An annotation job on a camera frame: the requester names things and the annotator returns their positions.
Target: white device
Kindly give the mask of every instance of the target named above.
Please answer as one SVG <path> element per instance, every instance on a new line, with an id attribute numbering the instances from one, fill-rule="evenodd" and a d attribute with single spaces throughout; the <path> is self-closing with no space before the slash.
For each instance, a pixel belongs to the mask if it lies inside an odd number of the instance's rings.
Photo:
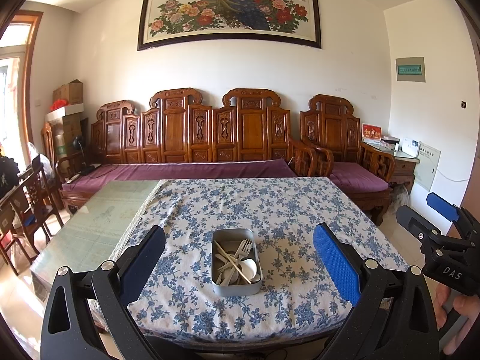
<path id="1" fill-rule="evenodd" d="M 420 149 L 420 142 L 411 138 L 404 138 L 402 143 L 402 151 L 411 155 L 412 157 L 418 157 Z"/>

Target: door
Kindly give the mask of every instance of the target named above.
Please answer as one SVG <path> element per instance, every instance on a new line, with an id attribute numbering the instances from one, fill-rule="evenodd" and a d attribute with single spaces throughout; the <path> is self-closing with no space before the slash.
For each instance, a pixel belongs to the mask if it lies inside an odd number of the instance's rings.
<path id="1" fill-rule="evenodd" d="M 0 39 L 0 146 L 22 172 L 29 163 L 22 117 L 23 67 L 30 25 L 10 25 Z"/>

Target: flower painting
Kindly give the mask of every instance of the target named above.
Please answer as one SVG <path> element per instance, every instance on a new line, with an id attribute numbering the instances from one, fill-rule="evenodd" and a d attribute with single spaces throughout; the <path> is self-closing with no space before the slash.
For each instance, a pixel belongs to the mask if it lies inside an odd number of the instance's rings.
<path id="1" fill-rule="evenodd" d="M 144 0 L 139 50 L 206 39 L 320 47 L 318 0 Z"/>

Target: metal tray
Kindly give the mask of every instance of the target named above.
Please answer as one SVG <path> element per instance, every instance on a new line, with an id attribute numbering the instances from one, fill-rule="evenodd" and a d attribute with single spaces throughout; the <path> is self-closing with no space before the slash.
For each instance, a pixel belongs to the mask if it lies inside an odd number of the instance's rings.
<path id="1" fill-rule="evenodd" d="M 250 254 L 247 256 L 247 258 L 251 258 L 257 263 L 257 270 L 258 274 L 260 275 L 260 280 L 252 284 L 246 283 L 236 286 L 218 286 L 215 284 L 215 280 L 218 278 L 217 269 L 223 265 L 223 262 L 215 257 L 215 254 L 219 252 L 214 240 L 217 241 L 221 247 L 225 246 L 225 251 L 229 252 L 231 250 L 236 251 L 240 242 L 244 239 L 250 239 L 252 241 L 253 247 L 251 248 Z M 260 266 L 260 260 L 258 259 L 257 245 L 255 244 L 254 234 L 251 232 L 251 230 L 222 229 L 214 231 L 212 235 L 211 280 L 213 283 L 213 291 L 222 297 L 254 295 L 260 291 L 263 281 L 263 272 L 262 267 Z"/>

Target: dining table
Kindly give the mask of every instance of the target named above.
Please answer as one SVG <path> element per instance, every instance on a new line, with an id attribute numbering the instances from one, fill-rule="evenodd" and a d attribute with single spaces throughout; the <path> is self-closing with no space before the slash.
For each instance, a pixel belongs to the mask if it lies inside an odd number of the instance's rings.
<path id="1" fill-rule="evenodd" d="M 111 181 L 84 207 L 40 254 L 33 275 L 47 288 L 63 265 L 74 272 L 94 270 L 116 261 L 158 225 L 165 250 L 128 310 L 144 334 L 199 351 L 273 349 L 335 332 L 351 304 L 340 297 L 314 249 L 318 223 L 361 257 L 387 269 L 407 268 L 328 178 Z M 263 280 L 254 295 L 222 297 L 213 289 L 212 234 L 238 228 L 253 232 Z M 61 242 L 51 248 L 56 239 Z M 91 310 L 101 325 L 96 302 Z"/>

